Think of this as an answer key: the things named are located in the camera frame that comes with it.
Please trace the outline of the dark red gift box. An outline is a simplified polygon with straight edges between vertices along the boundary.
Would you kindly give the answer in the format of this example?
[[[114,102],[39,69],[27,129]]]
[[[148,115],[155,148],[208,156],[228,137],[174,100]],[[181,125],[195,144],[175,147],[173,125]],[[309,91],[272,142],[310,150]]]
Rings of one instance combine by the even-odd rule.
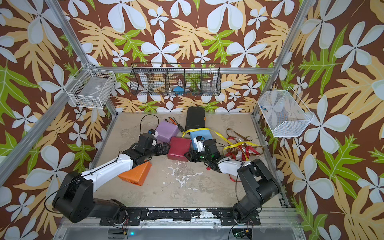
[[[191,139],[172,137],[170,141],[170,150],[167,154],[169,160],[188,162],[185,154],[190,151]]]

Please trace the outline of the purple gift box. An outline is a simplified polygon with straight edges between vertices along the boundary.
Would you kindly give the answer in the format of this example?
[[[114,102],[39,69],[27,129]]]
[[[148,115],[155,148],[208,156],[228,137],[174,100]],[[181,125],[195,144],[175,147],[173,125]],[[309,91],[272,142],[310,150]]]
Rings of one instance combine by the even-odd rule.
[[[161,143],[170,143],[172,137],[176,137],[179,133],[177,125],[162,121],[156,128],[157,140]]]

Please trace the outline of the light blue gift box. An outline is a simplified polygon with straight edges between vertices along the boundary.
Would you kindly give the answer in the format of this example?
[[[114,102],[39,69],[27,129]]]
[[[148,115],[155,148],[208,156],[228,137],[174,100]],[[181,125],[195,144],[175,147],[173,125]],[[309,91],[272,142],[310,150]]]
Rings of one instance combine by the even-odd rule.
[[[190,136],[191,136],[192,145],[193,145],[194,150],[198,150],[198,145],[197,145],[197,137],[198,136],[201,136],[203,138],[203,141],[213,139],[209,130],[200,130],[200,131],[191,132]]]

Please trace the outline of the orange gift box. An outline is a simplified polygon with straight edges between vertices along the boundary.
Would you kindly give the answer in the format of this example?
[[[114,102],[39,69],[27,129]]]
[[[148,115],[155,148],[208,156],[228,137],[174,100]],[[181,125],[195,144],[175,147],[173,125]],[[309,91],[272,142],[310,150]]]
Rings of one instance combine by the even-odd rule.
[[[118,177],[125,182],[131,183],[137,186],[142,186],[149,174],[151,167],[152,167],[151,162],[146,162],[127,172],[124,172],[118,175]]]

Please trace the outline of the brown ribbon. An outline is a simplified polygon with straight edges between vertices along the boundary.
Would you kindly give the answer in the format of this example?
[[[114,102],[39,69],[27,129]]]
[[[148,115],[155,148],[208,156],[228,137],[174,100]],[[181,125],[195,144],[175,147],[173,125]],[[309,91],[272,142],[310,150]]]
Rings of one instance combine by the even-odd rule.
[[[227,152],[227,157],[232,157],[236,160],[247,161],[251,156],[260,156],[264,153],[264,147],[255,147],[246,143],[253,143],[252,137],[244,137],[243,135],[234,131],[232,128],[228,128],[226,133],[228,135],[227,140],[231,142],[231,145],[236,145],[242,142],[241,145],[226,149],[225,151]]]

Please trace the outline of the yellow satin ribbon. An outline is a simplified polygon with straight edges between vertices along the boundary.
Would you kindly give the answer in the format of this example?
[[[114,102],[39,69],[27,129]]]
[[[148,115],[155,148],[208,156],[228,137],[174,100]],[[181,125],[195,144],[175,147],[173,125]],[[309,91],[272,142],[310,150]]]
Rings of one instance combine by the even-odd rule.
[[[225,142],[225,145],[224,145],[224,147],[223,147],[223,153],[224,153],[225,155],[226,155],[226,153],[227,153],[227,152],[225,151],[226,149],[228,149],[228,148],[233,148],[233,147],[236,147],[236,146],[239,145],[239,144],[231,145],[231,142],[230,142],[229,140],[227,140],[227,138],[226,138],[225,136],[223,136],[223,135],[220,134],[219,132],[214,131],[214,130],[209,129],[209,128],[199,128],[199,129],[191,129],[191,130],[187,130],[187,131],[185,131],[185,132],[182,134],[182,137],[186,136],[187,134],[190,135],[191,132],[200,131],[200,130],[209,130],[211,134],[214,133],[214,135],[215,135],[216,137],[218,137],[219,139],[223,140],[223,141]]]

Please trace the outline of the red satin ribbon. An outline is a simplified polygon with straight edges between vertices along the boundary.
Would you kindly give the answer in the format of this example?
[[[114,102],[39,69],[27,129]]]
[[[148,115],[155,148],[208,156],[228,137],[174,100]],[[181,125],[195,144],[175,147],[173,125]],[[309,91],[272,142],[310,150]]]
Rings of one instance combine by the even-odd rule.
[[[238,169],[248,165],[252,156],[259,156],[264,147],[251,142],[252,138],[239,139],[221,136],[222,142],[207,140],[205,152],[200,157],[207,170],[229,175],[232,181],[239,182]]]

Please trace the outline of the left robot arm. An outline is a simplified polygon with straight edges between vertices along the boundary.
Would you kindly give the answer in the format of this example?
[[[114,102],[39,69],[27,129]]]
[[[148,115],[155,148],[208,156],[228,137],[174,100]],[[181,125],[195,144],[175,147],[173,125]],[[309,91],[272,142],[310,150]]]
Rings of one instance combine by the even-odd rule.
[[[123,224],[127,219],[126,206],[114,199],[94,198],[94,192],[118,175],[149,162],[152,157],[167,155],[170,148],[168,143],[158,143],[152,134],[141,134],[137,143],[100,167],[67,174],[54,195],[53,208],[72,223],[99,218],[113,227]]]

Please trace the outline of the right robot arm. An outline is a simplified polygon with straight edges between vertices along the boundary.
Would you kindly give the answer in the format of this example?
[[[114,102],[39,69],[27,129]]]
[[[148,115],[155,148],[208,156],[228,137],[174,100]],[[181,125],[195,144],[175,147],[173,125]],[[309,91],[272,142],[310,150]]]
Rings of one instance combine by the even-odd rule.
[[[280,193],[280,188],[273,174],[262,160],[241,161],[222,155],[216,140],[196,141],[197,149],[185,153],[189,162],[202,162],[206,167],[222,174],[232,175],[241,182],[245,196],[232,208],[232,217],[238,224],[248,222],[260,224],[259,212],[262,206]]]

